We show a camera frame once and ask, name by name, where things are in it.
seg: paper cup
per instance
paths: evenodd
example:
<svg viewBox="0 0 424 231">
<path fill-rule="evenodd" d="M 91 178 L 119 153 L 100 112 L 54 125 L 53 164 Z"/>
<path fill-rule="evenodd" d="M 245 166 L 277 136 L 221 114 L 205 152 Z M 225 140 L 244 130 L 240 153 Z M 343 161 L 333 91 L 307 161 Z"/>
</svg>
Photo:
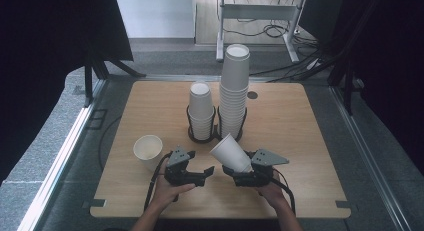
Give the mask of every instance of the paper cup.
<svg viewBox="0 0 424 231">
<path fill-rule="evenodd" d="M 250 170 L 251 160 L 249 156 L 238 145 L 234 138 L 228 134 L 219 142 L 210 154 L 222 165 L 233 169 L 235 172 L 246 172 Z"/>
<path fill-rule="evenodd" d="M 221 84 L 229 90 L 244 90 L 249 85 L 249 49 L 241 44 L 228 46 L 222 67 Z"/>
<path fill-rule="evenodd" d="M 134 144 L 134 154 L 150 171 L 155 171 L 163 157 L 162 140 L 155 135 L 146 135 L 139 138 Z"/>
<path fill-rule="evenodd" d="M 195 119 L 207 119 L 213 115 L 213 103 L 210 87 L 206 82 L 197 81 L 190 88 L 190 116 Z"/>
</svg>

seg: wooden table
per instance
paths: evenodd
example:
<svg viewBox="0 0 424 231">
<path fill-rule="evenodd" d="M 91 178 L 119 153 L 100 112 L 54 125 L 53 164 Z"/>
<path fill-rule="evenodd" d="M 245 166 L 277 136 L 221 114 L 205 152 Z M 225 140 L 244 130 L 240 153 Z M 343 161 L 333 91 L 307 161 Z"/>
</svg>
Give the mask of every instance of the wooden table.
<svg viewBox="0 0 424 231">
<path fill-rule="evenodd" d="M 209 151 L 219 142 L 198 144 L 187 135 L 186 107 L 191 82 L 136 82 L 131 90 L 94 199 L 106 200 L 91 207 L 95 217 L 139 217 L 143 213 L 152 173 L 133 154 L 135 141 L 154 134 L 164 152 L 195 150 L 188 171 L 203 172 L 215 166 L 204 187 L 180 195 L 162 214 L 166 218 L 274 218 L 274 210 L 251 188 L 236 187 Z M 215 107 L 219 83 L 210 83 Z M 265 148 L 290 160 L 276 168 L 286 177 L 296 199 L 298 217 L 347 218 L 346 201 L 327 147 L 305 90 L 300 84 L 251 83 L 256 99 L 247 100 L 248 115 L 239 145 L 248 151 Z"/>
</svg>

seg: floor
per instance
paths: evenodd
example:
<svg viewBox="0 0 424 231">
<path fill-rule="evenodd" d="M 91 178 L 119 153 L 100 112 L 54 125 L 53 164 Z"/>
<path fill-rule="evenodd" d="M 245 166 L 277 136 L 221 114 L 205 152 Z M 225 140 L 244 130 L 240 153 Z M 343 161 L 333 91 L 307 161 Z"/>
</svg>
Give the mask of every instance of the floor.
<svg viewBox="0 0 424 231">
<path fill-rule="evenodd" d="M 127 64 L 147 73 L 148 79 L 196 80 L 219 76 L 222 64 L 215 61 L 213 45 L 198 45 L 192 39 L 131 39 L 135 61 Z M 284 46 L 252 45 L 251 73 L 284 67 L 290 59 Z M 277 70 L 252 78 L 281 78 L 303 72 L 308 62 L 297 69 Z M 95 112 L 82 130 L 80 139 L 57 180 L 51 198 L 35 230 L 128 229 L 135 219 L 96 219 L 89 213 L 102 167 L 107 159 L 119 117 L 125 107 L 131 85 L 137 79 L 107 63 L 111 75 L 97 97 Z M 353 94 L 353 116 L 346 117 L 326 83 L 329 70 L 318 73 L 304 85 L 330 156 L 342 183 L 351 217 L 337 219 L 301 219 L 305 230 L 402 230 L 394 222 L 393 210 L 400 210 L 403 230 L 424 230 L 424 178 L 409 160 L 390 131 L 367 107 L 359 92 Z M 281 79 L 281 82 L 294 82 Z M 49 173 L 55 157 L 63 148 L 84 104 L 83 70 L 72 72 L 52 115 L 20 163 L 0 188 L 0 230 L 17 230 Z M 360 136 L 351 129 L 360 130 Z M 234 230 L 244 227 L 261 230 L 274 224 L 267 221 L 240 220 L 161 220 L 157 230 Z"/>
</svg>

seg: metal frame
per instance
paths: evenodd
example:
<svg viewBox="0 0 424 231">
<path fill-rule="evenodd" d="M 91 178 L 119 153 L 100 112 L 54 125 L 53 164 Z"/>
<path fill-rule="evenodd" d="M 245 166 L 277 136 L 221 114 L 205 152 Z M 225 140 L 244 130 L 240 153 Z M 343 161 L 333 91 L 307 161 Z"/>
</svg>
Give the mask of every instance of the metal frame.
<svg viewBox="0 0 424 231">
<path fill-rule="evenodd" d="M 377 162 L 374 159 L 374 156 L 371 153 L 370 148 L 368 147 L 364 137 L 362 136 L 359 127 L 356 125 L 355 119 L 349 112 L 345 109 L 343 105 L 343 98 L 340 94 L 339 89 L 330 86 L 330 92 L 333 95 L 339 111 L 346 123 L 347 128 L 349 129 L 350 134 L 352 135 L 353 140 L 358 148 L 359 154 L 364 161 L 365 166 L 367 167 L 368 173 L 370 174 L 374 184 L 377 188 L 377 191 L 380 194 L 380 197 L 386 206 L 386 209 L 392 218 L 394 225 L 397 230 L 411 230 L 408 221 L 404 215 L 402 207 L 400 206 L 398 200 L 393 194 L 392 189 L 390 188 L 384 174 L 381 172 L 378 167 Z"/>
<path fill-rule="evenodd" d="M 292 25 L 288 33 L 283 35 L 284 42 L 293 63 L 299 62 L 296 50 L 293 47 L 292 39 L 300 13 L 305 0 L 300 0 L 296 6 L 280 5 L 245 5 L 245 4 L 225 4 L 221 0 L 219 4 L 219 30 L 216 40 L 216 60 L 224 60 L 224 19 L 262 19 L 262 20 L 289 20 Z"/>
<path fill-rule="evenodd" d="M 94 88 L 95 97 L 98 97 L 100 92 L 103 90 L 106 82 L 107 81 L 105 80 L 97 81 Z M 60 148 L 60 151 L 55 161 L 53 162 L 49 172 L 47 173 L 46 178 L 41 184 L 40 189 L 38 190 L 24 218 L 22 219 L 21 224 L 18 228 L 19 231 L 35 229 L 39 219 L 44 213 L 44 210 L 51 197 L 51 194 L 53 193 L 59 181 L 59 178 L 65 169 L 68 159 L 74 151 L 75 145 L 78 142 L 81 132 L 83 131 L 88 121 L 88 118 L 90 117 L 95 105 L 97 104 L 97 101 L 98 99 L 94 98 L 93 102 L 91 102 L 88 107 L 84 107 L 81 109 L 74 125 L 71 128 L 71 131 L 66 137 L 65 142 Z"/>
</svg>

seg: aluminum rail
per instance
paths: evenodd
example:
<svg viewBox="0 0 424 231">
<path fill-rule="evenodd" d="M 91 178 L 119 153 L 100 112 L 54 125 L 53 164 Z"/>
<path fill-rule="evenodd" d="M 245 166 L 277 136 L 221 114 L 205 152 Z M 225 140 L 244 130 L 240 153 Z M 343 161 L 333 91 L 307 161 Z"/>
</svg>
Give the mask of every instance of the aluminum rail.
<svg viewBox="0 0 424 231">
<path fill-rule="evenodd" d="M 365 166 L 368 169 L 368 173 L 371 176 L 371 179 L 374 181 L 374 184 L 377 188 L 377 191 L 380 194 L 380 197 L 386 206 L 386 209 L 392 218 L 392 221 L 397 230 L 411 230 L 408 221 L 403 213 L 402 207 L 396 199 L 392 189 L 387 183 L 386 177 L 381 172 L 378 167 L 377 162 L 372 155 L 370 148 L 368 147 L 364 137 L 362 136 L 361 131 L 358 128 L 358 125 L 355 122 L 353 116 L 349 115 L 347 110 L 344 108 L 342 95 L 338 88 L 330 86 L 330 92 L 333 94 L 333 97 L 337 103 L 340 113 L 346 123 L 347 128 L 349 129 L 350 134 L 355 141 L 355 144 L 358 148 L 358 151 L 362 157 L 362 160 L 365 163 Z"/>
</svg>

